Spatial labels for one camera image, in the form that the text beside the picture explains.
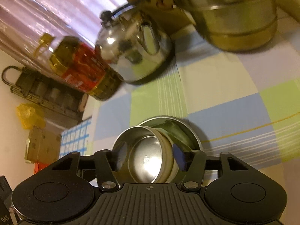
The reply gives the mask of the cardboard box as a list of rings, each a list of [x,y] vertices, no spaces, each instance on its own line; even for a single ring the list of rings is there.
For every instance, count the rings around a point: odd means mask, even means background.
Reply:
[[[27,163],[52,164],[59,159],[61,135],[33,126],[26,140],[24,160]]]

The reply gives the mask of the cooking oil bottle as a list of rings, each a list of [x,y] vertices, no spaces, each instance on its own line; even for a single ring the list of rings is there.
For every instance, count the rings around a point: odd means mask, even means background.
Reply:
[[[44,33],[34,55],[47,61],[66,83],[99,101],[111,98],[122,82],[118,73],[98,59],[94,49],[79,37]]]

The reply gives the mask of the checked tablecloth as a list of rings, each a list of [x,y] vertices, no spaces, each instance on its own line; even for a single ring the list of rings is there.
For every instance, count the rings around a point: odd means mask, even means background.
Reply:
[[[229,152],[280,183],[284,224],[299,224],[299,23],[278,10],[278,31],[249,53],[223,52],[193,26],[175,36],[175,59],[157,80],[89,98],[86,155],[110,149],[128,127],[159,115],[185,120],[204,151]]]

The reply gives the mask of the blue grid cloth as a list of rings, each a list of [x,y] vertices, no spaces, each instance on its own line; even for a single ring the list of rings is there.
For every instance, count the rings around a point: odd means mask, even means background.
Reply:
[[[92,118],[82,121],[80,124],[61,133],[61,145],[59,158],[70,152],[77,151],[81,155],[91,154],[91,126]]]

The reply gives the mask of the dark metal rack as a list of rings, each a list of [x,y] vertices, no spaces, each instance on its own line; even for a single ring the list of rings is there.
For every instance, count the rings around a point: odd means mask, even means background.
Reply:
[[[20,72],[15,83],[6,78],[8,70],[12,69]],[[82,121],[83,110],[80,107],[87,101],[86,94],[27,67],[8,66],[3,70],[1,80],[10,87],[11,93],[76,121]]]

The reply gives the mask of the cream plastic bowl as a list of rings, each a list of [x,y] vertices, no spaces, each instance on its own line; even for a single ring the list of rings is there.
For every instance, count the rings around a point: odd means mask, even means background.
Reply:
[[[158,140],[161,153],[158,157],[151,157],[149,161],[145,163],[146,170],[150,171],[150,174],[154,174],[154,172],[157,173],[152,183],[165,183],[173,167],[174,157],[172,147],[174,142],[170,139],[165,130],[161,128],[145,128]]]

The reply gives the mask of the orange red box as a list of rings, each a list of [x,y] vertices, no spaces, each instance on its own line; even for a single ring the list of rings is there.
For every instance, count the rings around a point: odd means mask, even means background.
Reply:
[[[41,163],[41,162],[36,162],[34,164],[34,174],[40,172],[41,170],[43,170],[44,168],[48,167],[49,164],[46,164],[46,163]]]

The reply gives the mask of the yellow plastic bag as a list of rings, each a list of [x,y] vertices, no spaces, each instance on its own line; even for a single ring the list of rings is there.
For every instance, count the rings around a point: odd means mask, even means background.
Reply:
[[[42,107],[32,103],[22,103],[16,107],[16,114],[25,130],[33,127],[45,128],[45,112]]]

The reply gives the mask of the large steel dish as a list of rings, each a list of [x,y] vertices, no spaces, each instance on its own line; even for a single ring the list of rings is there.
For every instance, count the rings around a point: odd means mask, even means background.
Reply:
[[[173,138],[186,144],[191,149],[203,151],[202,144],[195,131],[183,120],[173,116],[155,116],[142,121],[140,126],[162,128]]]

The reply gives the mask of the small steel pot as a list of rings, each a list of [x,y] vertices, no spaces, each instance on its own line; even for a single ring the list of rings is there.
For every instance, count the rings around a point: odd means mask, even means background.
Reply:
[[[163,167],[167,139],[156,129],[134,126],[116,139],[116,178],[121,182],[154,183]]]

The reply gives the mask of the stacked steel steamer pot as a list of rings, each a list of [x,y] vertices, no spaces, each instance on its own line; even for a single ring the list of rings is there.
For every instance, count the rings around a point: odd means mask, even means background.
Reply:
[[[276,0],[157,0],[157,7],[181,9],[202,38],[230,52],[267,44],[278,26]]]

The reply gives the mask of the purple curtain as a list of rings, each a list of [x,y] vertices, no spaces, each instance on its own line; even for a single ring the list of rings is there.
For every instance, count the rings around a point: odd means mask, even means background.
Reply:
[[[24,66],[56,78],[49,64],[34,56],[44,33],[72,35],[93,46],[99,15],[127,0],[1,0],[1,51]]]

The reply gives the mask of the stainless steel kettle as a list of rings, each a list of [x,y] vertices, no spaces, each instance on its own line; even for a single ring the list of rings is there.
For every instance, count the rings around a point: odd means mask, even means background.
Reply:
[[[158,77],[174,57],[174,43],[150,17],[126,4],[100,15],[102,28],[95,54],[116,71],[123,82],[140,85]]]

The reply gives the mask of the green square plate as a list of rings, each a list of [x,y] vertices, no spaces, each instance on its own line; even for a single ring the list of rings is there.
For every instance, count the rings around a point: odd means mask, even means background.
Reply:
[[[166,120],[154,127],[163,129],[169,137],[174,139],[174,142],[181,142],[186,146],[189,146],[191,149],[200,150],[198,142],[191,138],[175,121]]]

